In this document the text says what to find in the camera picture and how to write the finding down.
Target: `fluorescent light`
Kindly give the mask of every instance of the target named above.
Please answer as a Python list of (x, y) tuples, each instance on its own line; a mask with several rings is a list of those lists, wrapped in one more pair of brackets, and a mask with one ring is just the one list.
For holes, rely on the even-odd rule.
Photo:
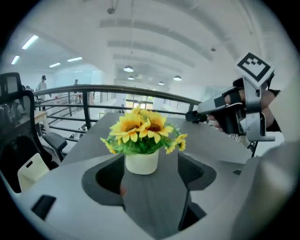
[(125, 66), (125, 67), (124, 67), (124, 71), (125, 71), (125, 72), (128, 72), (128, 73), (132, 73), (132, 72), (133, 72), (133, 67), (132, 67), (132, 66), (129, 66), (129, 65), (128, 65), (128, 66)]
[(27, 49), (35, 40), (38, 39), (38, 36), (33, 35), (22, 47), (22, 49)]
[(58, 62), (58, 63), (55, 63), (55, 64), (52, 64), (52, 65), (50, 65), (49, 67), (50, 67), (50, 68), (53, 68), (53, 67), (56, 67), (56, 66), (58, 66), (58, 65), (60, 65), (59, 62)]
[(78, 61), (78, 60), (82, 60), (83, 58), (82, 57), (79, 57), (79, 58), (72, 58), (72, 59), (69, 59), (67, 60), (68, 62), (74, 62), (74, 61)]
[(14, 65), (18, 61), (19, 57), (20, 56), (15, 56), (14, 59), (12, 60), (11, 64)]
[(181, 81), (182, 80), (182, 78), (179, 75), (176, 75), (173, 79), (175, 81)]

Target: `sunflower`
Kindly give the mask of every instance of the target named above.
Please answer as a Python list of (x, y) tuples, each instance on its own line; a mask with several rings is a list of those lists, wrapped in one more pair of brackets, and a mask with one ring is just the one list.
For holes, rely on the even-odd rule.
[(169, 136), (169, 133), (173, 132), (173, 127), (166, 126), (165, 121), (167, 117), (162, 117), (157, 112), (148, 112), (148, 117), (150, 120), (150, 126), (146, 126), (140, 131), (139, 137), (143, 138), (148, 135), (149, 138), (154, 137), (155, 143), (160, 141), (160, 136)]
[(139, 117), (135, 114), (125, 113), (124, 117), (119, 118), (119, 122), (110, 127), (112, 130), (109, 135), (116, 136), (116, 140), (122, 138), (124, 143), (127, 143), (129, 139), (133, 142), (137, 141), (137, 133), (143, 131), (150, 122), (141, 123)]
[(115, 151), (115, 149), (113, 149), (113, 146), (106, 139), (100, 138), (100, 140), (105, 143), (105, 146), (108, 148), (110, 153), (113, 153), (113, 154), (117, 153)]
[(178, 135), (175, 139), (174, 142), (176, 142), (175, 145), (179, 144), (184, 138), (186, 138), (188, 135), (187, 134), (181, 134)]
[(141, 109), (141, 105), (138, 105), (136, 108), (132, 109), (131, 113), (135, 115), (140, 114), (143, 116), (147, 116), (148, 111), (146, 109)]
[(175, 144), (174, 144), (174, 142), (170, 145), (170, 146), (167, 146), (167, 147), (165, 147), (165, 149), (167, 150), (167, 154), (170, 154), (171, 152), (173, 152), (174, 151), (174, 149), (175, 149)]
[(182, 139), (179, 145), (179, 151), (183, 151), (186, 148), (186, 140)]

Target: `armrest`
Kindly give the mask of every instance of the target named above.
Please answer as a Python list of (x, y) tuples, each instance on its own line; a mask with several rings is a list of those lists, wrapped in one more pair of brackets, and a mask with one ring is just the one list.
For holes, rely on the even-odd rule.
[(47, 133), (44, 135), (45, 141), (55, 150), (61, 151), (67, 145), (67, 141), (57, 133)]

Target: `ceiling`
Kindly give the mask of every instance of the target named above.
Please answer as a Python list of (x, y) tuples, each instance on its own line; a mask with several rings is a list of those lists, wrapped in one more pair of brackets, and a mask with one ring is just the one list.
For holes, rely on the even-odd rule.
[[(239, 76), (235, 61), (246, 52), (275, 67), (277, 88), (299, 67), (280, 23), (259, 1), (120, 0), (112, 15), (110, 7), (111, 0), (42, 1), (12, 38), (9, 61), (20, 54), (24, 67), (49, 70), (60, 62), (57, 70), (82, 56), (107, 73), (108, 84), (132, 75), (133, 82), (167, 87), (230, 86)], [(30, 34), (40, 38), (22, 51)], [(23, 54), (30, 60), (22, 61)], [(134, 72), (124, 72), (125, 65)], [(183, 80), (175, 82), (175, 75)]]
[[(68, 59), (79, 57), (79, 54), (72, 49), (67, 49), (59, 43), (52, 41), (49, 37), (43, 38), (39, 36), (27, 49), (22, 49), (22, 46), (35, 34), (35, 31), (19, 27), (11, 36), (2, 56), (1, 66), (12, 70), (27, 69), (31, 71), (42, 70), (54, 72), (82, 63), (82, 61), (67, 62)], [(20, 58), (15, 65), (11, 65), (16, 55), (20, 56)], [(54, 68), (49, 67), (58, 62), (61, 65)]]

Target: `white flower pot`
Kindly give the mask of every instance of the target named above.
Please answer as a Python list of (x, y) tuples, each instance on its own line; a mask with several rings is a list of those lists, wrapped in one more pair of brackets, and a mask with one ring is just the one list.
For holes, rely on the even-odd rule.
[(158, 167), (158, 153), (159, 150), (151, 154), (135, 154), (125, 156), (125, 166), (128, 171), (135, 174), (151, 174)]

